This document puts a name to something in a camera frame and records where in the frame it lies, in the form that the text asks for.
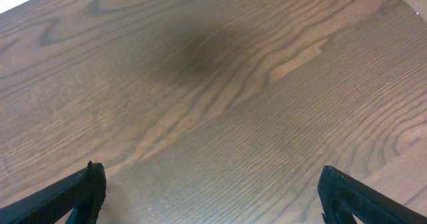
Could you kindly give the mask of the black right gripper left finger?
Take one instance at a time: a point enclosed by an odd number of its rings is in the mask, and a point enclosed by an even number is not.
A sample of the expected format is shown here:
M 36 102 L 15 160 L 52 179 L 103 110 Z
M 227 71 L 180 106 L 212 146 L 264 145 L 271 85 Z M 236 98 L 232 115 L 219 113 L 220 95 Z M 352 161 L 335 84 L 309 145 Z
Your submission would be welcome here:
M 56 223 L 69 214 L 67 223 L 97 222 L 106 198 L 106 176 L 101 163 L 87 167 L 1 208 L 2 223 Z

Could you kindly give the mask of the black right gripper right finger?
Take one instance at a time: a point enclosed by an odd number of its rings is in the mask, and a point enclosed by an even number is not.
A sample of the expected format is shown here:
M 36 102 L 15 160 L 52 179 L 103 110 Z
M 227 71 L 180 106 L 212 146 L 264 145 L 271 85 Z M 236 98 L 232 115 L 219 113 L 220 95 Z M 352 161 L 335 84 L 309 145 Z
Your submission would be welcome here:
M 322 169 L 318 194 L 325 224 L 426 224 L 426 217 L 395 202 L 333 166 Z

